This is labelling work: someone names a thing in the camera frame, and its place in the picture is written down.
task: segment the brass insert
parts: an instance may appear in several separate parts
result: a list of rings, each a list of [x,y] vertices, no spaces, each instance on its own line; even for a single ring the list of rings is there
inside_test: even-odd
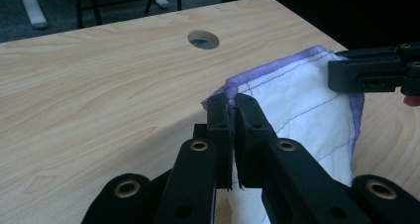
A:
[[[296,146],[294,144],[288,143],[288,142],[278,142],[277,146],[287,152],[293,152],[296,150]]]
[[[126,180],[118,183],[114,188],[114,194],[120,198],[131,197],[140,190],[140,183],[135,180]]]
[[[396,198],[396,192],[390,186],[374,179],[367,181],[367,190],[383,199]]]
[[[197,141],[193,142],[190,146],[191,150],[194,152],[202,152],[209,148],[209,145],[205,142]]]

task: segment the gray carpet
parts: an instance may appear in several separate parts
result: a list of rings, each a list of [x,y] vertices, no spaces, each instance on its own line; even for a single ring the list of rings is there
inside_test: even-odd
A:
[[[0,43],[56,34],[77,29],[75,0],[38,0],[47,18],[49,26],[43,30],[36,30],[25,11],[22,0],[0,0]],[[105,3],[115,0],[98,0]],[[150,15],[157,15],[176,11],[176,0],[167,0],[169,8],[161,9],[153,4]],[[222,0],[182,0],[183,9],[197,8],[221,3]],[[101,8],[104,24],[126,21],[146,17],[144,10],[147,0],[136,1],[118,6]],[[89,0],[82,0],[83,6],[89,5]],[[83,11],[84,27],[95,26],[93,12]]]

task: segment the table grommet hole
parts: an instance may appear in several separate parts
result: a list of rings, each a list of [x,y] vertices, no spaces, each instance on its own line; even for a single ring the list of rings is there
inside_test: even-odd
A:
[[[188,34],[188,41],[198,49],[213,50],[219,47],[219,38],[207,31],[196,30]]]

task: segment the wooden table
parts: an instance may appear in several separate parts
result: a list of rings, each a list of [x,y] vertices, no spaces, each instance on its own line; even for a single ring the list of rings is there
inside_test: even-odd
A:
[[[214,50],[191,45],[205,30]],[[168,170],[225,78],[339,44],[273,0],[245,0],[0,45],[0,223],[79,223],[113,177]],[[419,109],[367,96],[355,173],[420,197]],[[217,223],[230,223],[224,190]]]

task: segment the white fabric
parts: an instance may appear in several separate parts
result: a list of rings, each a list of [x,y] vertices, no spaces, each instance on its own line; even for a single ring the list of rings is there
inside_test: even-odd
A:
[[[328,61],[336,59],[340,58],[322,50],[240,84],[238,92],[259,102],[279,138],[296,140],[332,178],[351,185],[359,127],[350,96],[328,88]],[[233,181],[237,181],[236,167],[234,170]],[[234,184],[228,192],[232,223],[269,223],[261,195],[260,189],[240,189]]]

